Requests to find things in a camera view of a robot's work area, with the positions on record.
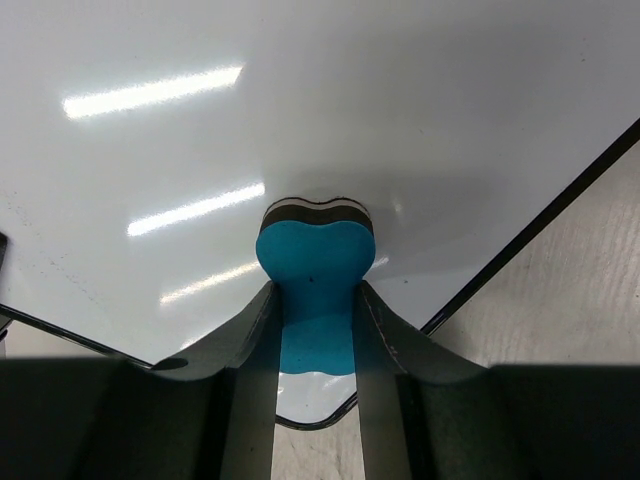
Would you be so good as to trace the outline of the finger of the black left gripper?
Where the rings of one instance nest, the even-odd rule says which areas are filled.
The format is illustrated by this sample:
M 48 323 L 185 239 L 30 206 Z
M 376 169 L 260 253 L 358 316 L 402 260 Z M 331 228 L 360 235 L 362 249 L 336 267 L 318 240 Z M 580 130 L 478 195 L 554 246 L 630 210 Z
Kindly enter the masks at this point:
M 7 237 L 4 234 L 0 234 L 0 268 L 2 270 L 4 257 L 7 249 Z M 8 318 L 4 315 L 0 315 L 0 343 L 3 345 L 4 340 L 8 334 Z

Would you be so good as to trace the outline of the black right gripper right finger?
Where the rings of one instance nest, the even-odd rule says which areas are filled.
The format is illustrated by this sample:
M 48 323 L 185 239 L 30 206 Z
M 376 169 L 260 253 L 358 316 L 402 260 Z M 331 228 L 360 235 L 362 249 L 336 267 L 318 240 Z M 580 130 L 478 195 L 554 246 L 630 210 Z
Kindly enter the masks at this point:
M 635 479 L 639 370 L 477 365 L 394 313 L 367 283 L 353 340 L 370 479 Z

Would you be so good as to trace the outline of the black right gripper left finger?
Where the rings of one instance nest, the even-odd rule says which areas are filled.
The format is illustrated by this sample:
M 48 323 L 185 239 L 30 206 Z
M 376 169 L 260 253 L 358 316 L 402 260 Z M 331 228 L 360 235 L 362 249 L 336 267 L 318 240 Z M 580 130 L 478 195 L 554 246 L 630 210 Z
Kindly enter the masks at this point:
M 5 479 L 267 479 L 279 291 L 151 368 L 107 357 L 1 364 Z

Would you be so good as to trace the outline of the white whiteboard black frame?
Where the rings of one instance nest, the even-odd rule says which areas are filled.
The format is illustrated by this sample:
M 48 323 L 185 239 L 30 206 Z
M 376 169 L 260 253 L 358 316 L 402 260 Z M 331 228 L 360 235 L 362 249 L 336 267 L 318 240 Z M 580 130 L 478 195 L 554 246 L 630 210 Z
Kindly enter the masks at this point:
M 5 1 L 1 312 L 149 365 L 262 287 L 270 204 L 348 197 L 431 331 L 638 129 L 635 1 Z

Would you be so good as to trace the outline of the blue whiteboard eraser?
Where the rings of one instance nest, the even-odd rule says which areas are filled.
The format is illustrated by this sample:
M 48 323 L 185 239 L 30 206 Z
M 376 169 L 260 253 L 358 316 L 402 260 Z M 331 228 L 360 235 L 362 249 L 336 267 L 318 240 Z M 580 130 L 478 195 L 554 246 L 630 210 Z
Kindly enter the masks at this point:
M 282 295 L 281 372 L 354 373 L 353 300 L 376 255 L 368 210 L 346 197 L 278 200 L 264 214 L 256 255 Z

